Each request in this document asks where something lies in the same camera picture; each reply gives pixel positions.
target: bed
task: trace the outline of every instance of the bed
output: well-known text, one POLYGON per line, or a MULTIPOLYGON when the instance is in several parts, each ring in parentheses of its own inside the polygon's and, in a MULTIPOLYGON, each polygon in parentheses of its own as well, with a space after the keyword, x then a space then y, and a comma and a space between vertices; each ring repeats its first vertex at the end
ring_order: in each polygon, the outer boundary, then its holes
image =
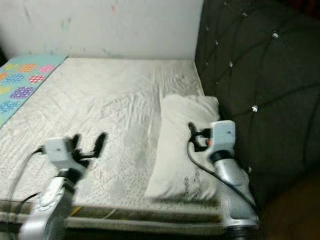
MULTIPOLYGON (((169 94, 218 98, 221 116, 235 121, 236 158, 263 208, 319 170, 319 30, 317 21, 275 1, 206 0, 195 63, 67 58, 0 129, 6 146, 0 149, 1 211, 20 158, 34 147, 52 136, 81 133, 82 147, 89 150, 106 131, 100 161, 79 184, 75 205, 82 208, 69 227, 221 234, 215 201, 143 198, 154 165, 160 102, 169 94)), ((27 173, 36 181, 22 180, 17 203, 43 189, 56 171, 45 156, 35 156, 27 173)))
MULTIPOLYGON (((74 204, 81 209, 68 221, 70 228, 220 234, 216 201, 144 198, 155 163, 160 102, 169 94, 204 94, 192 60, 68 57, 0 129, 1 221, 9 185, 27 154, 50 137, 76 133, 82 134, 80 147, 90 151, 107 132, 101 157, 78 184, 74 204)), ((42 191, 56 175, 45 155, 35 155, 13 201, 42 191)), ((20 223, 29 211, 27 204, 20 223)))

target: light blue blanket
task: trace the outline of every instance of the light blue blanket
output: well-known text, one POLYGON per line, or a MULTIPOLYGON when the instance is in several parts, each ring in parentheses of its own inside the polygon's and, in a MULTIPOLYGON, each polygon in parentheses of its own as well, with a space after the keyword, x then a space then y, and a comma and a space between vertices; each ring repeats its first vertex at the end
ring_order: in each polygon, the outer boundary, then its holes
POLYGON ((0 67, 0 128, 64 62, 66 56, 24 55, 0 67))

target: black cable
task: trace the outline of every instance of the black cable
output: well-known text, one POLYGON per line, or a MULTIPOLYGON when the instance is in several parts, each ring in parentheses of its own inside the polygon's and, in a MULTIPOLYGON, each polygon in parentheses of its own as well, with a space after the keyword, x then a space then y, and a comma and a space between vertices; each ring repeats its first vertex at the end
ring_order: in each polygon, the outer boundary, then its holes
POLYGON ((16 187, 17 187, 31 157, 36 153, 41 153, 42 151, 43 151, 43 148, 39 147, 37 150, 33 151, 31 154, 29 154, 25 158, 25 160, 21 164, 22 166, 21 166, 20 172, 18 173, 16 179, 13 181, 13 183, 9 189, 9 194, 7 197, 8 207, 7 207, 7 211, 6 211, 6 215, 5 215, 6 235, 9 240, 13 240, 13 237, 12 237, 12 235, 10 233, 10 229, 9 229, 9 222, 10 222, 10 213, 11 213, 11 208, 12 208, 12 198, 13 198, 14 192, 16 190, 16 187))
POLYGON ((34 198, 35 196, 37 196, 40 192, 34 193, 28 197, 26 197, 22 202, 20 202, 20 204, 18 205, 18 207, 15 209, 15 213, 14 213, 14 218, 13 218, 13 223, 16 224, 18 222, 18 217, 20 214, 20 211, 23 207, 23 205, 30 199, 34 198))
POLYGON ((186 144, 186 153, 188 154, 189 159, 191 160, 191 162, 193 162, 196 166, 198 166, 200 169, 202 169, 203 171, 207 172, 208 174, 212 175, 213 177, 215 177, 217 180, 219 180, 220 182, 222 182, 223 184, 227 185, 229 188, 231 188, 236 194, 238 194, 247 204, 249 204, 249 206, 252 208, 252 210, 255 212, 256 215, 258 215, 258 210, 256 205, 250 200, 248 199, 241 191, 239 191, 235 186, 233 186, 231 183, 223 180, 221 177, 219 177, 214 171, 211 171, 210 169, 206 168, 205 166, 201 165, 200 163, 198 163, 197 161, 195 161, 193 159, 193 157, 190 154, 189 151, 189 144, 192 143, 190 140, 187 142, 186 144))

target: white wall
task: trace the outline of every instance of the white wall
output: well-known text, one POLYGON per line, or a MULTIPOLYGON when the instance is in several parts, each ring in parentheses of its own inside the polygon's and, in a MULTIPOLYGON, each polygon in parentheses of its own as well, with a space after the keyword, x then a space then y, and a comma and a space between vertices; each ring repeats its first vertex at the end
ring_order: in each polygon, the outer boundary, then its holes
POLYGON ((0 0, 8 57, 193 59, 203 0, 0 0))

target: tufted headboard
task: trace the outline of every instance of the tufted headboard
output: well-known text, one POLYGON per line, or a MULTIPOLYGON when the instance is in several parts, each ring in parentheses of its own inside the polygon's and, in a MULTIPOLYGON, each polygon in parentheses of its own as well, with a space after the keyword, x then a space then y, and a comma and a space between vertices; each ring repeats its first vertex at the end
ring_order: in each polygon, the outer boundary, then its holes
POLYGON ((320 22, 272 0, 205 0, 195 63, 260 206, 319 168, 320 22))

